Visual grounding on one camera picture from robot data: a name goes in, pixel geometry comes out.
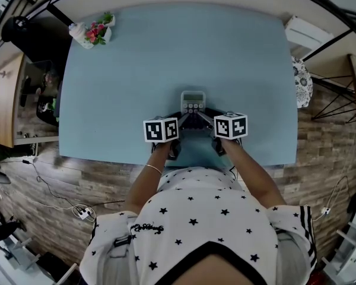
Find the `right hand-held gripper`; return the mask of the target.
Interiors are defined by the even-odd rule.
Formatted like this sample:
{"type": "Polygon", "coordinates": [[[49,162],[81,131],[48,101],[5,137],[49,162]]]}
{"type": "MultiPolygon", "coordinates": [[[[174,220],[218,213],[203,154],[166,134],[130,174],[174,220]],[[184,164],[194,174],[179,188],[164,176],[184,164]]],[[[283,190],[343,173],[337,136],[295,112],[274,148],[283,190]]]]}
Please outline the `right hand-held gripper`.
{"type": "Polygon", "coordinates": [[[248,135],[248,118],[242,113],[225,113],[224,111],[206,108],[205,113],[198,113],[199,129],[213,129],[214,137],[212,146],[219,156],[225,154],[221,139],[236,141],[241,144],[241,139],[248,135]]]}

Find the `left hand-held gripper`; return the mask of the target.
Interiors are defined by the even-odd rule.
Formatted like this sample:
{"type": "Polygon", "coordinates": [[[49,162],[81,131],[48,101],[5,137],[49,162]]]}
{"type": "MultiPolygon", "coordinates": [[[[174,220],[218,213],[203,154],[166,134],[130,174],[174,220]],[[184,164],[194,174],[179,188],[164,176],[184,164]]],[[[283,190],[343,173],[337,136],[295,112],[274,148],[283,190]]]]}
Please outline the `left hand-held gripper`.
{"type": "Polygon", "coordinates": [[[172,113],[169,116],[156,116],[154,119],[143,121],[144,138],[146,143],[151,144],[151,153],[161,143],[170,144],[168,160],[177,160],[180,151],[180,130],[192,129],[193,114],[181,111],[172,113]]]}

